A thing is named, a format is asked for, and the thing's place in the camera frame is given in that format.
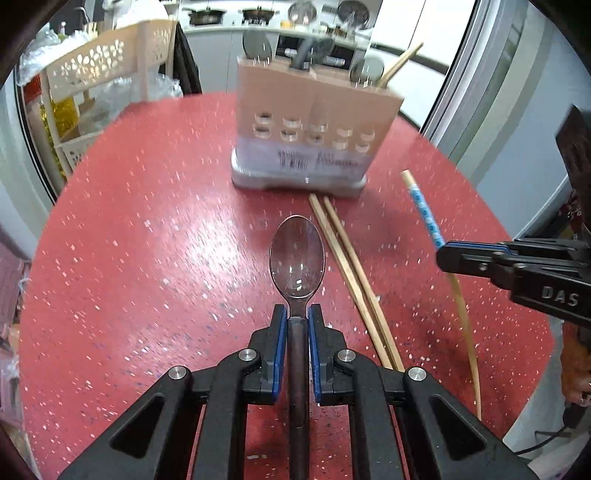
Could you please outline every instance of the cabinet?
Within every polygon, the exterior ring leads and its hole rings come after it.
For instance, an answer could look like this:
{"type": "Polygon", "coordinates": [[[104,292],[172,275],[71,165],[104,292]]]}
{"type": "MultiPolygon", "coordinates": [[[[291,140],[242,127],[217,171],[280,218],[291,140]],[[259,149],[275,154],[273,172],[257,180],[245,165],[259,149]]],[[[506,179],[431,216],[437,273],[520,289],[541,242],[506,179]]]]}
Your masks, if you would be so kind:
{"type": "MultiPolygon", "coordinates": [[[[230,59],[228,62],[228,82],[226,84],[227,92],[235,91],[238,84],[238,57],[244,55],[242,34],[243,31],[235,31],[232,33],[232,41],[230,42],[230,59]]],[[[268,32],[267,38],[271,44],[273,55],[275,55],[277,42],[279,41],[279,33],[268,32]]]]}
{"type": "Polygon", "coordinates": [[[203,93],[226,91],[232,35],[229,31],[187,35],[193,59],[199,68],[203,93]]]}

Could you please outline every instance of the red table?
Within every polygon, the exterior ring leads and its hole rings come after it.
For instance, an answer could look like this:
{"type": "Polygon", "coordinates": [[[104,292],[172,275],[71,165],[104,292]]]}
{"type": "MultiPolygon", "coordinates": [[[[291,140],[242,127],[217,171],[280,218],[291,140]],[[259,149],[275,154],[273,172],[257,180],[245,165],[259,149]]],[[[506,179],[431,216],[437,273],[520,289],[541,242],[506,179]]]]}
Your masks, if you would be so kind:
{"type": "MultiPolygon", "coordinates": [[[[45,480],[169,367],[216,364],[243,348],[282,301],[268,274],[271,238],[286,216],[311,209],[305,193],[233,187],[234,104],[234,96],[215,94],[130,107],[92,146],[51,212],[21,334],[26,429],[45,480]]],[[[506,233],[453,165],[400,118],[361,197],[336,202],[405,365],[422,365],[474,410],[456,308],[400,179],[405,168],[445,238],[496,242],[506,233]]],[[[543,315],[510,303],[506,292],[460,280],[484,421],[502,436],[544,370],[551,335],[543,315]]],[[[375,358],[331,255],[314,301],[350,348],[375,358]]],[[[286,478],[284,392],[279,405],[250,412],[246,478],[286,478]]],[[[345,412],[312,406],[311,478],[350,474],[345,412]]]]}

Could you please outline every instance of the utensil holder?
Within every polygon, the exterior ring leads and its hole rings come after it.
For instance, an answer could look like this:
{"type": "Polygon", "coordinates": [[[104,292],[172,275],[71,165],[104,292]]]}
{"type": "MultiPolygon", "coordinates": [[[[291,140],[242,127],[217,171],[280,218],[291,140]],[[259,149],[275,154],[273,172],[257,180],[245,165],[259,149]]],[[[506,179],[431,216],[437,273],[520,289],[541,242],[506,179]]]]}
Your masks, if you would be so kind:
{"type": "Polygon", "coordinates": [[[302,72],[280,60],[240,59],[235,185],[354,196],[403,98],[356,88],[335,69],[302,72]]]}

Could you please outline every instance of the wooden chopstick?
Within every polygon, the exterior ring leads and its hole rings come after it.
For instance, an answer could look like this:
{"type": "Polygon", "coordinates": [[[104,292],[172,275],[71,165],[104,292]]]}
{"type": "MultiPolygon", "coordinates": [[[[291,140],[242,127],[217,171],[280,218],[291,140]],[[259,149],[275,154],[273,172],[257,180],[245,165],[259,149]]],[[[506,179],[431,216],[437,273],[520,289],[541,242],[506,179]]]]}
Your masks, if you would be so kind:
{"type": "Polygon", "coordinates": [[[365,304],[365,300],[363,299],[363,293],[361,292],[361,288],[357,283],[357,279],[355,278],[355,274],[353,270],[351,270],[351,266],[347,261],[347,257],[345,256],[345,252],[340,246],[338,239],[336,238],[335,232],[333,231],[332,227],[330,226],[330,221],[326,216],[318,198],[315,194],[310,195],[310,205],[312,206],[312,210],[316,215],[318,223],[320,224],[320,229],[324,234],[324,238],[326,239],[327,243],[329,244],[330,250],[335,257],[337,265],[340,268],[341,273],[343,274],[343,278],[345,279],[345,283],[349,289],[351,296],[353,297],[353,301],[355,305],[357,305],[357,309],[361,314],[361,318],[365,324],[365,327],[368,330],[369,336],[374,343],[374,348],[376,353],[378,354],[378,358],[382,365],[386,368],[392,368],[392,362],[384,348],[384,344],[382,343],[382,338],[380,337],[378,328],[374,323],[372,316],[369,313],[367,305],[365,304]]]}
{"type": "MultiPolygon", "coordinates": [[[[408,188],[408,192],[411,194],[414,203],[417,205],[419,214],[431,235],[435,247],[441,248],[445,241],[439,231],[439,226],[435,221],[427,201],[425,200],[417,181],[414,179],[413,174],[409,170],[404,170],[401,173],[402,180],[408,188]]],[[[474,382],[474,396],[476,399],[476,416],[478,420],[482,420],[482,399],[480,397],[480,375],[478,374],[478,360],[476,359],[476,348],[474,347],[474,338],[472,335],[472,324],[470,317],[468,316],[468,310],[466,308],[466,301],[462,295],[462,289],[460,288],[460,282],[453,273],[447,274],[450,287],[452,288],[452,296],[456,302],[457,316],[460,319],[462,325],[462,335],[466,342],[466,349],[468,351],[468,361],[470,363],[470,371],[472,373],[472,381],[474,382]]]]}
{"type": "Polygon", "coordinates": [[[476,398],[476,417],[482,420],[482,399],[480,397],[480,375],[478,374],[478,360],[476,359],[476,348],[474,347],[474,337],[472,335],[472,322],[468,316],[466,308],[466,301],[462,295],[460,282],[453,273],[447,274],[447,279],[452,288],[453,300],[456,302],[457,316],[462,324],[462,333],[464,341],[466,342],[466,349],[468,351],[468,362],[470,363],[470,371],[472,373],[472,381],[474,382],[474,396],[476,398]]]}
{"type": "Polygon", "coordinates": [[[382,75],[382,77],[376,82],[375,86],[378,88],[386,88],[388,86],[388,82],[392,80],[392,77],[396,75],[402,67],[404,67],[406,62],[408,62],[417,54],[419,50],[421,50],[422,46],[423,42],[419,42],[418,45],[403,52],[402,55],[399,56],[398,61],[382,75]]]}
{"type": "Polygon", "coordinates": [[[402,358],[400,357],[400,353],[398,352],[398,348],[396,348],[396,343],[394,342],[394,338],[392,337],[392,332],[390,331],[390,327],[388,326],[388,322],[386,321],[386,317],[384,316],[384,312],[382,311],[382,307],[380,306],[378,299],[375,296],[375,293],[369,284],[368,278],[365,275],[363,270],[363,266],[361,266],[361,262],[359,261],[359,257],[353,248],[351,240],[349,240],[349,236],[343,225],[340,221],[339,216],[335,212],[332,204],[328,197],[324,197],[324,206],[326,211],[329,214],[330,220],[332,220],[333,226],[336,228],[337,233],[339,234],[340,241],[345,246],[345,250],[353,264],[353,269],[357,274],[357,278],[361,282],[361,287],[365,292],[365,297],[369,300],[369,304],[372,307],[374,318],[378,321],[378,330],[381,333],[382,340],[384,341],[384,345],[386,350],[388,351],[388,355],[392,363],[396,366],[396,370],[400,372],[404,372],[404,364],[402,363],[402,358]]]}

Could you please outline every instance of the pot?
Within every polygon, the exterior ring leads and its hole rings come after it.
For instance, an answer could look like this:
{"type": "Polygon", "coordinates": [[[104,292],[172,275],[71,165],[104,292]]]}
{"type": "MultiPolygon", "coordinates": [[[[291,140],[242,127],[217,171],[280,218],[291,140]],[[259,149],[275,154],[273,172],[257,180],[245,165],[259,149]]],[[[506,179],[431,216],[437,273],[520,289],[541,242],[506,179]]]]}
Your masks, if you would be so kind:
{"type": "Polygon", "coordinates": [[[219,25],[223,21],[225,10],[216,10],[207,7],[205,10],[193,10],[184,7],[183,10],[189,11],[189,24],[195,27],[200,25],[219,25]]]}
{"type": "Polygon", "coordinates": [[[242,16],[244,17],[243,23],[244,22],[260,23],[262,21],[262,22],[265,22],[266,24],[268,24],[269,20],[271,20],[271,18],[273,18],[273,16],[275,14],[279,13],[279,10],[273,11],[273,10],[267,10],[266,8],[263,8],[263,7],[256,7],[256,8],[249,8],[246,10],[239,10],[238,13],[241,13],[242,16]]]}

